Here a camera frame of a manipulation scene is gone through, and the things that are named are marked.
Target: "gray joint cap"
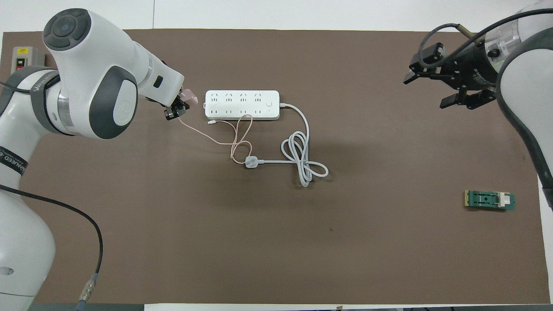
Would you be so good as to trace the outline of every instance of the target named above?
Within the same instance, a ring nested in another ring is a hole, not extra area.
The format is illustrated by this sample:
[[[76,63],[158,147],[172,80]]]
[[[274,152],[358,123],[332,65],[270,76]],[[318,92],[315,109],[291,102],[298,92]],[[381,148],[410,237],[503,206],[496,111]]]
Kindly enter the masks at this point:
[[[54,15],[43,31],[44,44],[51,50],[69,50],[83,41],[90,31],[91,19],[85,9],[67,9]]]

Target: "pink cable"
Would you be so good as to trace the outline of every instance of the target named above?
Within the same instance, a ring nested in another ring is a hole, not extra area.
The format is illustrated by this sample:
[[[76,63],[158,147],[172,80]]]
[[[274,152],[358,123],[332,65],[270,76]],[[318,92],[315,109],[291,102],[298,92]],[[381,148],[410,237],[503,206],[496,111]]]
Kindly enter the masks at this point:
[[[243,117],[246,117],[246,116],[249,116],[250,117],[250,120],[249,120],[249,126],[247,128],[247,130],[244,132],[244,135],[242,136],[242,138],[240,138],[240,141],[237,141],[238,140],[238,126],[240,125],[240,121],[242,120]],[[223,122],[223,123],[226,123],[228,125],[230,125],[233,130],[234,130],[234,141],[232,143],[221,143],[221,142],[218,142],[216,141],[214,138],[212,138],[211,136],[201,132],[200,130],[198,129],[195,129],[191,126],[189,126],[188,124],[184,123],[180,118],[179,118],[179,122],[182,123],[182,125],[188,127],[189,129],[193,129],[194,131],[204,135],[205,137],[211,139],[212,141],[214,141],[215,143],[217,144],[221,144],[221,145],[231,145],[231,159],[238,163],[238,164],[244,164],[246,163],[246,161],[244,160],[244,162],[239,162],[237,159],[234,158],[234,152],[236,151],[236,148],[238,148],[238,146],[240,146],[241,144],[247,144],[249,145],[249,153],[248,153],[248,157],[252,155],[252,144],[248,141],[245,141],[244,138],[246,137],[246,135],[248,134],[249,132],[249,129],[252,127],[252,124],[253,124],[253,116],[252,115],[243,115],[241,116],[238,121],[236,122],[236,127],[231,124],[230,122],[227,122],[227,121],[224,121],[224,120],[215,120],[215,122]]]

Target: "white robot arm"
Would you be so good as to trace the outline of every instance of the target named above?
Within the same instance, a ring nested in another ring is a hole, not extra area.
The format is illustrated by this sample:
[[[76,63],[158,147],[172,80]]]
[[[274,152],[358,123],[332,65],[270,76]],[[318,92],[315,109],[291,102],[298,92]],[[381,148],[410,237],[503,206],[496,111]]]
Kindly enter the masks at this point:
[[[478,34],[459,24],[434,29],[413,56],[404,83],[428,77],[458,90],[444,98],[440,108],[464,105],[472,110],[497,99],[503,115],[524,140],[553,209],[552,8],[553,0],[537,2],[520,11],[526,17],[516,14]],[[449,56],[441,43],[422,50],[434,32],[446,27],[457,28],[470,40]],[[468,95],[467,91],[478,92]]]
[[[0,185],[18,189],[36,144],[50,132],[111,139],[132,121],[138,98],[165,106],[168,120],[189,108],[185,101],[197,102],[181,92],[181,74],[94,12],[62,11],[43,36],[59,72],[26,66],[7,80]],[[27,310],[50,270],[54,239],[19,195],[0,190],[0,214],[0,309]],[[89,296],[86,289],[81,302]]]

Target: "white floor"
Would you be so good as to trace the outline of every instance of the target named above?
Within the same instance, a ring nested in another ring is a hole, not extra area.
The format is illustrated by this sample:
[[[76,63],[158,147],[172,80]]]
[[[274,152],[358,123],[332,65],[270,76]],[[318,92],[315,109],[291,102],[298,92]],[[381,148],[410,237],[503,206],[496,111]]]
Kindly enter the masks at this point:
[[[3,32],[39,31],[57,12],[92,10],[122,29],[339,29],[428,32],[444,23],[461,23],[477,32],[536,0],[0,0]],[[548,271],[553,267],[553,212],[540,190]],[[549,273],[550,296],[553,273]],[[281,310],[325,309],[336,305],[287,305]],[[400,308],[402,306],[355,305]],[[162,310],[276,310],[274,305],[149,305]]]

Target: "white power strip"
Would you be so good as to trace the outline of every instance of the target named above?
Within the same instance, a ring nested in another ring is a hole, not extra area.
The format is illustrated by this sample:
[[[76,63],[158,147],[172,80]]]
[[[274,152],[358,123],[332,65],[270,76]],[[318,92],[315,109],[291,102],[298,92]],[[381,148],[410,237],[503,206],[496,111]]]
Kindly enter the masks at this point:
[[[238,120],[251,115],[254,120],[276,120],[280,116],[277,91],[210,90],[204,109],[210,120]]]

